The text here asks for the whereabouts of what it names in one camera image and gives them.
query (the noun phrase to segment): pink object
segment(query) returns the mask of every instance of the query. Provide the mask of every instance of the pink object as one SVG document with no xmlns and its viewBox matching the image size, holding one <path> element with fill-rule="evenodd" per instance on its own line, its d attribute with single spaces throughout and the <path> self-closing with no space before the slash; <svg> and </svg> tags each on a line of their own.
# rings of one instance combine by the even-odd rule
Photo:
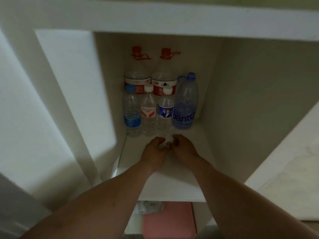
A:
<svg viewBox="0 0 319 239">
<path fill-rule="evenodd" d="M 145 239 L 194 239 L 196 228 L 191 202 L 164 202 L 161 213 L 144 215 Z"/>
</svg>

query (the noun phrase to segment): white bottle cap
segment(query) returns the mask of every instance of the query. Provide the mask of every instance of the white bottle cap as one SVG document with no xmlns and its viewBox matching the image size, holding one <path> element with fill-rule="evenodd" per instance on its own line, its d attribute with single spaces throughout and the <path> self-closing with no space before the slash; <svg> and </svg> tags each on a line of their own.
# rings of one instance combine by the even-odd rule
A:
<svg viewBox="0 0 319 239">
<path fill-rule="evenodd" d="M 145 84 L 144 85 L 144 91 L 145 92 L 153 92 L 153 90 L 154 90 L 154 87 L 153 87 L 152 84 Z"/>
<path fill-rule="evenodd" d="M 171 87 L 171 86 L 165 86 L 163 88 L 163 93 L 166 95 L 170 95 L 170 94 L 172 94 L 172 92 L 173 92 L 173 87 Z"/>
</svg>

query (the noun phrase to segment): large water bottle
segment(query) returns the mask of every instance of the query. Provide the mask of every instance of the large water bottle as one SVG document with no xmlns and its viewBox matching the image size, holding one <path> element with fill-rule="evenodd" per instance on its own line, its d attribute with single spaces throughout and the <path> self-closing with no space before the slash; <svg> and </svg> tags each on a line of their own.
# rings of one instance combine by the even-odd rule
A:
<svg viewBox="0 0 319 239">
<path fill-rule="evenodd" d="M 141 99 L 141 120 L 143 133 L 147 136 L 154 135 L 156 132 L 156 102 L 153 94 L 153 85 L 144 85 L 144 95 Z"/>
<path fill-rule="evenodd" d="M 173 88 L 171 86 L 165 86 L 157 105 L 157 129 L 160 131 L 168 131 L 172 127 L 174 110 L 172 92 Z"/>
<path fill-rule="evenodd" d="M 125 86 L 123 96 L 124 121 L 127 134 L 137 137 L 141 134 L 141 107 L 138 102 L 138 95 L 135 93 L 134 85 Z"/>
<path fill-rule="evenodd" d="M 188 73 L 175 95 L 173 126 L 180 130 L 189 129 L 194 121 L 198 105 L 198 86 L 195 73 Z"/>
<path fill-rule="evenodd" d="M 134 85 L 136 94 L 144 93 L 144 85 L 151 82 L 151 75 L 148 71 L 151 58 L 142 54 L 140 46 L 132 47 L 132 54 L 125 56 L 125 85 Z"/>
<path fill-rule="evenodd" d="M 152 74 L 152 84 L 154 85 L 154 94 L 161 96 L 165 86 L 173 88 L 172 95 L 175 94 L 177 75 L 175 74 L 176 63 L 171 60 L 174 55 L 181 52 L 171 52 L 170 48 L 163 48 L 162 55 L 159 57 L 159 63 L 156 71 Z"/>
</svg>

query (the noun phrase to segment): hand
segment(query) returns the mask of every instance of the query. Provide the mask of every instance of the hand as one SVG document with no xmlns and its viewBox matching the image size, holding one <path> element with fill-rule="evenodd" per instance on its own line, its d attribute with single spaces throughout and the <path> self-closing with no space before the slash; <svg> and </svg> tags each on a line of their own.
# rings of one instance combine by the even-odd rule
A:
<svg viewBox="0 0 319 239">
<path fill-rule="evenodd" d="M 173 138 L 173 143 L 167 143 L 168 147 L 173 150 L 178 161 L 191 169 L 192 162 L 200 158 L 194 145 L 181 134 L 174 134 Z"/>
<path fill-rule="evenodd" d="M 152 173 L 163 165 L 165 156 L 169 151 L 167 147 L 159 149 L 159 145 L 164 141 L 165 138 L 155 137 L 146 145 L 142 153 L 141 162 L 146 164 L 151 169 Z"/>
</svg>

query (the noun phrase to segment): plastic water bottle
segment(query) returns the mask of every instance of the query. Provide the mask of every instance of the plastic water bottle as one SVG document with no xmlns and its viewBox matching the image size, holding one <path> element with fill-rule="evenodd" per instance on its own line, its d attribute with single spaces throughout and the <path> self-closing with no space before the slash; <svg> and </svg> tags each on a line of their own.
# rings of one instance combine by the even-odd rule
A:
<svg viewBox="0 0 319 239">
<path fill-rule="evenodd" d="M 137 137 L 141 134 L 141 107 L 138 102 L 138 95 L 135 93 L 134 85 L 125 86 L 123 97 L 124 121 L 127 134 Z"/>
<path fill-rule="evenodd" d="M 174 110 L 172 92 L 173 88 L 171 86 L 165 86 L 157 105 L 157 129 L 161 131 L 168 131 L 172 127 Z"/>
<path fill-rule="evenodd" d="M 147 136 L 154 135 L 156 132 L 156 102 L 153 94 L 153 85 L 144 85 L 144 95 L 141 99 L 141 121 L 143 133 Z"/>
<path fill-rule="evenodd" d="M 163 48 L 162 55 L 159 57 L 159 63 L 156 71 L 152 74 L 152 84 L 154 85 L 154 94 L 161 96 L 165 86 L 173 87 L 172 95 L 175 94 L 177 75 L 174 70 L 175 63 L 171 60 L 174 55 L 179 55 L 181 52 L 171 52 L 170 48 Z"/>
<path fill-rule="evenodd" d="M 195 73 L 188 73 L 175 95 L 173 126 L 180 130 L 189 129 L 194 121 L 198 105 L 198 86 Z"/>
<path fill-rule="evenodd" d="M 144 85 L 151 82 L 151 75 L 148 71 L 151 58 L 142 53 L 140 46 L 132 47 L 132 54 L 125 56 L 125 85 L 134 85 L 136 94 L 144 93 Z"/>
</svg>

